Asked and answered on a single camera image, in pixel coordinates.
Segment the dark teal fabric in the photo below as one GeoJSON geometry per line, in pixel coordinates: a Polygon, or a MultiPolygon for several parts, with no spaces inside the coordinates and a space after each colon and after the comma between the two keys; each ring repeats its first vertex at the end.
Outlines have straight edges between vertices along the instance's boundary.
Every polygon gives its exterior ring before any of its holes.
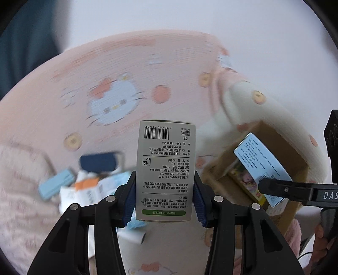
{"type": "Polygon", "coordinates": [[[59,54],[52,37],[56,0],[28,0],[0,36],[0,99],[42,63],[59,54]]]}

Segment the blue paper with text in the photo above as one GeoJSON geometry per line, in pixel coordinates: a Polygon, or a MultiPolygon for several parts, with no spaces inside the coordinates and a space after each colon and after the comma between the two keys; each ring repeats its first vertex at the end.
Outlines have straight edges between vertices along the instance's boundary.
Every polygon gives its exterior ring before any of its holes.
{"type": "MultiPolygon", "coordinates": [[[[292,181],[276,157],[253,133],[246,136],[234,153],[256,183],[265,177],[292,181]]],[[[265,197],[271,207],[275,207],[283,200],[281,197],[271,195],[265,197]]]]}

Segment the pink fabric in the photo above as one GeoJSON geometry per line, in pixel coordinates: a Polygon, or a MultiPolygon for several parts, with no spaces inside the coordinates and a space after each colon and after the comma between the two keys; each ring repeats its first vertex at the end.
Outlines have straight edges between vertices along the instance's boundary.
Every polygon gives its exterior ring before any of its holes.
{"type": "MultiPolygon", "coordinates": [[[[292,220],[289,226],[289,229],[285,234],[285,239],[290,245],[296,257],[298,257],[299,250],[300,250],[301,231],[300,231],[299,222],[296,219],[292,220]]],[[[235,261],[233,275],[241,274],[241,263],[242,263],[242,258],[239,258],[235,261]]]]}

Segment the white box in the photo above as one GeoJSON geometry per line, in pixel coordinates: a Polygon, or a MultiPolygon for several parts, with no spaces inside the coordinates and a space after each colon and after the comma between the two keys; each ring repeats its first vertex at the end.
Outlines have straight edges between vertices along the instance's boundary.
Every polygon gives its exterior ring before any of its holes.
{"type": "Polygon", "coordinates": [[[136,167],[136,219],[191,218],[196,127],[176,121],[141,121],[136,167]]]}

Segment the finger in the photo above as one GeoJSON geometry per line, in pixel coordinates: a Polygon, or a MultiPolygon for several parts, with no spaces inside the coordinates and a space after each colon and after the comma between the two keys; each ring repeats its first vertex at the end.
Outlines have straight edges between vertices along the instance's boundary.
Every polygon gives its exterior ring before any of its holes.
{"type": "Polygon", "coordinates": [[[330,249],[333,245],[333,243],[335,242],[336,238],[334,237],[332,240],[329,241],[328,245],[327,245],[327,249],[330,249]]]}
{"type": "Polygon", "coordinates": [[[327,254],[327,250],[317,250],[312,253],[311,261],[318,262],[320,259],[324,258],[327,254]]]}
{"type": "Polygon", "coordinates": [[[324,238],[320,239],[316,237],[313,243],[313,251],[326,249],[327,246],[328,246],[327,239],[324,238]]]}
{"type": "Polygon", "coordinates": [[[321,226],[321,224],[318,224],[318,225],[315,227],[315,235],[316,235],[316,237],[318,237],[318,238],[324,237],[324,229],[323,229],[323,227],[321,226]]]}

